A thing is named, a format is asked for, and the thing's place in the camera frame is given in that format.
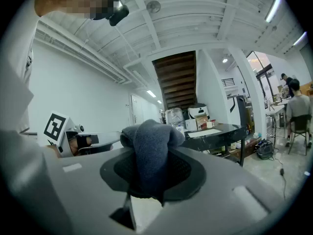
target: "black table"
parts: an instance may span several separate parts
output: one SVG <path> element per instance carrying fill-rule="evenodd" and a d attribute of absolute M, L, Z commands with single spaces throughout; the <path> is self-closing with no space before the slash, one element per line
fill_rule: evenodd
<path fill-rule="evenodd" d="M 245 152 L 245 138 L 246 126 L 219 123 L 212 129 L 220 130 L 218 133 L 213 133 L 205 136 L 191 138 L 185 132 L 186 140 L 181 145 L 182 147 L 190 148 L 197 151 L 213 150 L 225 146 L 225 153 L 229 155 L 227 146 L 231 143 L 241 140 L 240 162 L 241 166 L 244 165 L 244 152 Z"/>

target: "metal chair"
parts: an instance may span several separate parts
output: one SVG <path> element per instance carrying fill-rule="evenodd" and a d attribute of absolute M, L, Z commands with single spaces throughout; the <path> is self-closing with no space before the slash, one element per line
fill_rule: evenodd
<path fill-rule="evenodd" d="M 290 124 L 294 123 L 294 128 L 291 126 L 291 133 L 294 133 L 294 137 L 292 138 L 291 135 L 291 145 L 288 154 L 291 151 L 294 139 L 302 135 L 305 138 L 305 155 L 307 155 L 307 132 L 309 132 L 310 122 L 311 122 L 311 115 L 301 115 L 298 117 L 292 117 L 290 120 Z"/>

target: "black bag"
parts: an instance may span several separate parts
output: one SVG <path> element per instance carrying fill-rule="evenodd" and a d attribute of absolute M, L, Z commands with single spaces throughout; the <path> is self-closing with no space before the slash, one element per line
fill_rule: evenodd
<path fill-rule="evenodd" d="M 274 154 L 273 143 L 269 140 L 263 140 L 262 143 L 256 145 L 256 153 L 262 160 L 269 159 Z"/>

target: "fluorescent light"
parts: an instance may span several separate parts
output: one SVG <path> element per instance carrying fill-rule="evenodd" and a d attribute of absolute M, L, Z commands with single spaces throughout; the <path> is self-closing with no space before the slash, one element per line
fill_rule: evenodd
<path fill-rule="evenodd" d="M 305 36 L 306 34 L 307 34 L 307 32 L 304 32 L 304 33 L 301 35 L 301 37 L 299 37 L 298 40 L 294 42 L 293 45 L 296 45 L 297 43 L 299 43 L 299 42 L 304 38 L 304 36 Z"/>
<path fill-rule="evenodd" d="M 275 13 L 278 9 L 280 2 L 281 2 L 281 0 L 275 0 L 273 7 L 270 9 L 270 12 L 269 12 L 268 16 L 266 17 L 266 22 L 269 23 L 272 20 L 273 16 L 275 15 Z"/>
<path fill-rule="evenodd" d="M 152 97 L 156 97 L 156 95 L 154 95 L 152 91 L 147 91 L 147 93 L 149 93 Z"/>

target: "wooden staircase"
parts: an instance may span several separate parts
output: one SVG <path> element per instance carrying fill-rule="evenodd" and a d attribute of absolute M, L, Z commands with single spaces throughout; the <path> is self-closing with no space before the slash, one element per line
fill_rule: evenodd
<path fill-rule="evenodd" d="M 196 52 L 184 52 L 153 61 L 164 109 L 187 109 L 197 103 Z"/>

